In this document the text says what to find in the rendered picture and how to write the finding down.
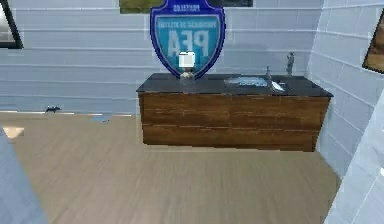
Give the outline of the brown framed picture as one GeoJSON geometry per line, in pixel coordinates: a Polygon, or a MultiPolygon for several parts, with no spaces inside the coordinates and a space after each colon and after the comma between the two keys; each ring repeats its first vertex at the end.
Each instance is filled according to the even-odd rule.
{"type": "Polygon", "coordinates": [[[384,75],[384,8],[380,14],[362,67],[384,75]]]}

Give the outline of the blue shield wall sign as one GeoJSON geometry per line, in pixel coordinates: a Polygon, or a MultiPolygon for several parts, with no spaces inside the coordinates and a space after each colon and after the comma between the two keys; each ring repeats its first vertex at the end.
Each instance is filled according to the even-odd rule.
{"type": "Polygon", "coordinates": [[[179,53],[195,53],[194,79],[216,63],[225,40],[225,11],[207,0],[165,0],[150,9],[150,37],[158,59],[181,77],[179,53]]]}

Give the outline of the brown wooden sink cabinet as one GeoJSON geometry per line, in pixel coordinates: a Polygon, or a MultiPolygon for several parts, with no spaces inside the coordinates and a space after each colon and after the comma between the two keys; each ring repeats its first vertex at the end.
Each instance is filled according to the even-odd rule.
{"type": "Polygon", "coordinates": [[[230,74],[181,80],[152,74],[137,89],[148,145],[312,152],[333,94],[304,76],[275,75],[282,89],[230,86],[230,74]]]}

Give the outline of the steel sink basin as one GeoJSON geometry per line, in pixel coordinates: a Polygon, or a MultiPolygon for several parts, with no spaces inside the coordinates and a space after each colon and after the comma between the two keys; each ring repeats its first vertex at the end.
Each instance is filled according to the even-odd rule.
{"type": "Polygon", "coordinates": [[[227,87],[266,87],[274,92],[285,92],[285,88],[275,81],[264,77],[256,76],[239,76],[231,77],[224,80],[227,87]]]}

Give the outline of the black framed window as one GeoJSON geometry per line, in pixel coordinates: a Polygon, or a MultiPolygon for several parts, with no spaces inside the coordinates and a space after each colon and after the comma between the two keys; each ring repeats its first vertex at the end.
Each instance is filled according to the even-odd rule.
{"type": "Polygon", "coordinates": [[[23,48],[23,42],[8,0],[0,0],[0,48],[23,48]]]}

